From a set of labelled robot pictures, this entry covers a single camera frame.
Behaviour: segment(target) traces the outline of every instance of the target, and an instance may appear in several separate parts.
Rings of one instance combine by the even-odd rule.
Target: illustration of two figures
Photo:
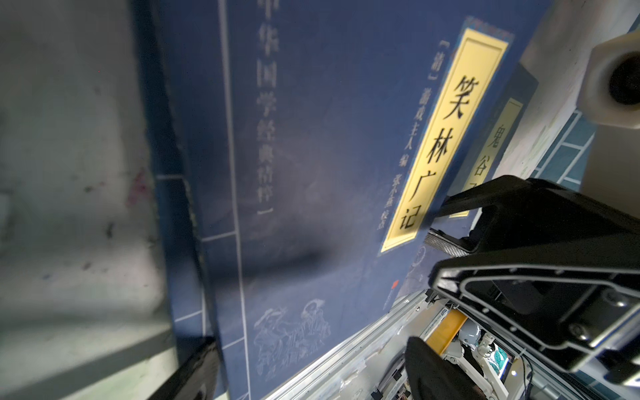
[[[289,364],[315,353],[323,339],[331,335],[329,323],[324,320],[324,300],[314,299],[305,305],[300,322],[284,321],[286,308],[270,308],[253,326],[258,330],[253,343],[258,346],[258,375],[266,373],[265,380]]]

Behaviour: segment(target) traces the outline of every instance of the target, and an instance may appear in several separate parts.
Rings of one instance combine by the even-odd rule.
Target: screw
[[[580,324],[569,324],[569,332],[578,340],[589,340],[589,332],[586,328]]]
[[[629,304],[625,296],[610,287],[602,291],[602,298],[614,307],[626,307]]]

